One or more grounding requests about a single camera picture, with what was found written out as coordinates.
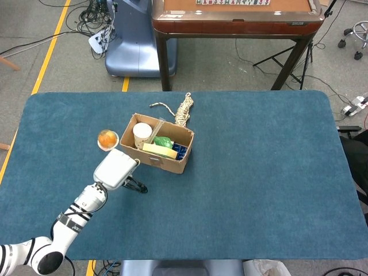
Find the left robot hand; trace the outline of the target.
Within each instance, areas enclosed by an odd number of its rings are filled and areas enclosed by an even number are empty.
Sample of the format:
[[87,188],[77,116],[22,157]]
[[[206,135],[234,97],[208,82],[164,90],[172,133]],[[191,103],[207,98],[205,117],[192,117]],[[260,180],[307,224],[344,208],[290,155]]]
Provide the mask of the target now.
[[124,186],[127,178],[139,165],[138,159],[133,159],[120,150],[112,149],[95,169],[93,180],[101,182],[107,190],[116,190]]

